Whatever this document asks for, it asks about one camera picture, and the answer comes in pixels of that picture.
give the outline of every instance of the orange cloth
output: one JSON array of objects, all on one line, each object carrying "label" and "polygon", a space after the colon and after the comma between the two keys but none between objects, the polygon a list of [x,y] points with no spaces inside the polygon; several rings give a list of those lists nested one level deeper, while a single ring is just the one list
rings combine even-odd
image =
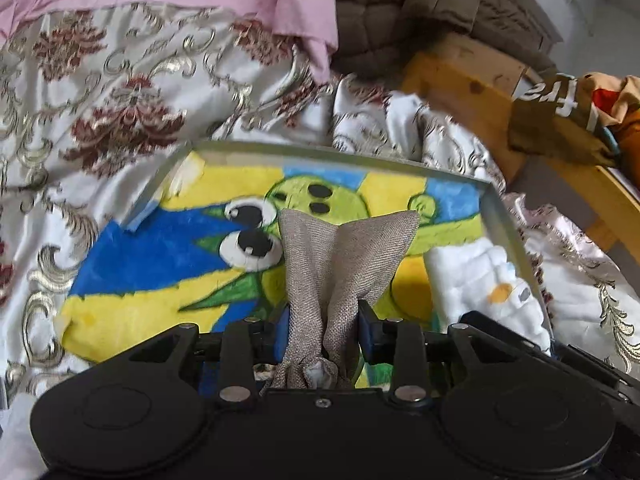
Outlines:
[{"label": "orange cloth", "polygon": [[623,156],[623,169],[640,187],[640,78],[592,72],[578,81],[591,94],[598,118],[616,137]]}]

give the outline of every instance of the wooden bed frame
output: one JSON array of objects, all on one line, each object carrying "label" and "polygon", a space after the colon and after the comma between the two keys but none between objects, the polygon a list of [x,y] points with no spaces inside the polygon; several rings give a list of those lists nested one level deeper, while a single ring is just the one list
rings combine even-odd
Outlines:
[{"label": "wooden bed frame", "polygon": [[[511,182],[527,155],[508,147],[511,97],[478,81],[449,62],[430,54],[417,54],[407,65],[402,91],[417,93],[433,108],[447,111],[476,134]],[[548,158],[548,165],[589,204],[598,219],[586,230],[602,250],[624,244],[640,264],[640,198],[630,185],[607,168],[578,166]]]}]

